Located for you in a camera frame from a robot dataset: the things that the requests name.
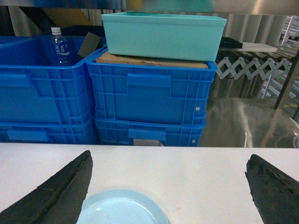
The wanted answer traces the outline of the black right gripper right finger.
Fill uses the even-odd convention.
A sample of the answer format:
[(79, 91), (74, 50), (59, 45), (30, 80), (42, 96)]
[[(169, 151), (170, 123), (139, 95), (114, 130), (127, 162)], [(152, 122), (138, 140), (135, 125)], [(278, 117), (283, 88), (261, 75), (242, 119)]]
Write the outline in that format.
[(297, 224), (299, 182), (256, 154), (246, 169), (250, 194), (263, 223)]

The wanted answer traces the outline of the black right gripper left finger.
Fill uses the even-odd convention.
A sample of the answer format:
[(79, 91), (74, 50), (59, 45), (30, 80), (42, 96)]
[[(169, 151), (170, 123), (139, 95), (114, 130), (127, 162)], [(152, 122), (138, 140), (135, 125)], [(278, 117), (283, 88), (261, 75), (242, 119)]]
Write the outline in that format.
[(92, 177), (93, 159), (84, 151), (29, 194), (0, 213), (2, 224), (75, 224)]

